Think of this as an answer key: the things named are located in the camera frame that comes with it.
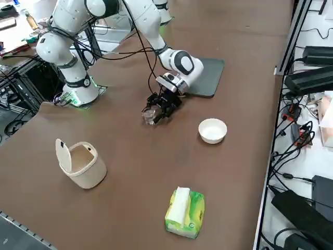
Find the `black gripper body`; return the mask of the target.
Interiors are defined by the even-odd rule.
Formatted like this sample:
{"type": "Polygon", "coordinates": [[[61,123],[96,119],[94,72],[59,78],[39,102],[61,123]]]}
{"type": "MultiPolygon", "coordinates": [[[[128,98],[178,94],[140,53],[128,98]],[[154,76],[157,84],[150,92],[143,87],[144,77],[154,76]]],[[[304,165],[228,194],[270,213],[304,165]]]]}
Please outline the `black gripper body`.
{"type": "Polygon", "coordinates": [[[159,98],[159,104],[163,108],[167,107],[178,108],[182,104],[182,101],[178,97],[177,93],[174,93],[168,89],[162,91],[162,93],[159,94],[158,98],[159,98]]]}

